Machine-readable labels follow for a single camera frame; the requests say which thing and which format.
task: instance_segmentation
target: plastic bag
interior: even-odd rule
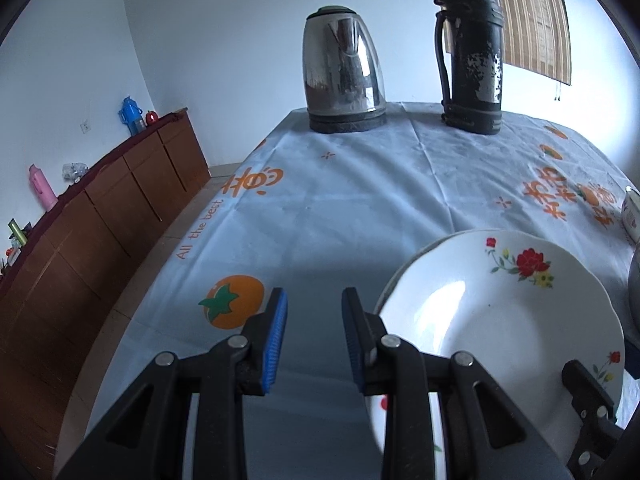
[[[65,164],[62,166],[62,178],[77,184],[81,177],[83,177],[89,168],[82,162],[72,162],[71,164]]]

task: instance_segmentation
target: bowl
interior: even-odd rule
[[[602,284],[563,248],[521,232],[465,232],[421,253],[383,294],[387,331],[421,352],[471,352],[566,462],[581,423],[562,386],[564,364],[578,359],[620,401],[623,332]],[[442,426],[431,406],[443,479]],[[383,449],[385,399],[370,397],[368,409]]]
[[[631,186],[626,186],[622,201],[622,225],[637,244],[640,239],[640,194]]]

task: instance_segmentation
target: kettle lid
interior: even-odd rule
[[[329,5],[325,7],[320,7],[313,14],[308,15],[306,18],[310,20],[311,18],[317,18],[318,16],[325,16],[327,14],[343,14],[343,13],[355,14],[355,10],[351,10],[349,7],[343,7],[340,5]]]

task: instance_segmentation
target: black thermos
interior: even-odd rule
[[[436,58],[442,85],[442,119],[449,126],[493,135],[502,124],[502,27],[498,0],[434,0]],[[442,51],[442,28],[453,36],[451,92]]]

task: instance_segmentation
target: red flower pattern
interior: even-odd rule
[[[533,249],[527,249],[519,254],[516,259],[516,266],[521,276],[528,278],[534,272],[544,272],[549,268],[549,264],[545,263],[545,255],[537,253]]]

